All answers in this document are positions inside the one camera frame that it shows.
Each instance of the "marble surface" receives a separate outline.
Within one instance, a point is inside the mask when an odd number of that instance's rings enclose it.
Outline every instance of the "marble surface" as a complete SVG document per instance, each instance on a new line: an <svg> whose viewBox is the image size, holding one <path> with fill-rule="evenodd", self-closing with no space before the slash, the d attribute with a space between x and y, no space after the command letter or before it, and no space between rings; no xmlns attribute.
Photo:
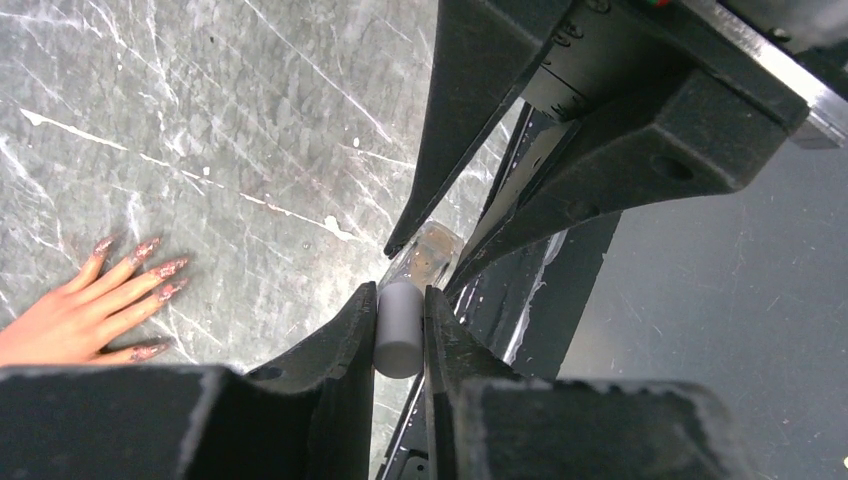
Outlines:
<svg viewBox="0 0 848 480"><path fill-rule="evenodd" d="M194 259L189 290L130 334L173 337L160 361L243 371L317 329L388 265L435 15L425 0L3 2L0 326L126 229L121 253L164 234L148 266ZM511 127L434 214L464 238ZM372 466L405 395L378 379Z"/></svg>

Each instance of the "gray floor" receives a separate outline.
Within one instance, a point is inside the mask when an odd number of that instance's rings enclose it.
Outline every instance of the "gray floor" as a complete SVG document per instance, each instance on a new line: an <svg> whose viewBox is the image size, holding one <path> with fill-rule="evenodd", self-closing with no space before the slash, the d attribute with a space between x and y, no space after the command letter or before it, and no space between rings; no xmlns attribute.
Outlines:
<svg viewBox="0 0 848 480"><path fill-rule="evenodd" d="M626 212L560 376L701 383L756 478L846 478L846 239L846 150L786 144L738 194Z"/></svg>
<svg viewBox="0 0 848 480"><path fill-rule="evenodd" d="M432 59L422 0L7 0L0 7L0 326L91 247L163 233L193 283L132 338L244 370L379 279ZM467 238L512 124L434 218ZM382 452L406 382L377 384Z"/></svg>

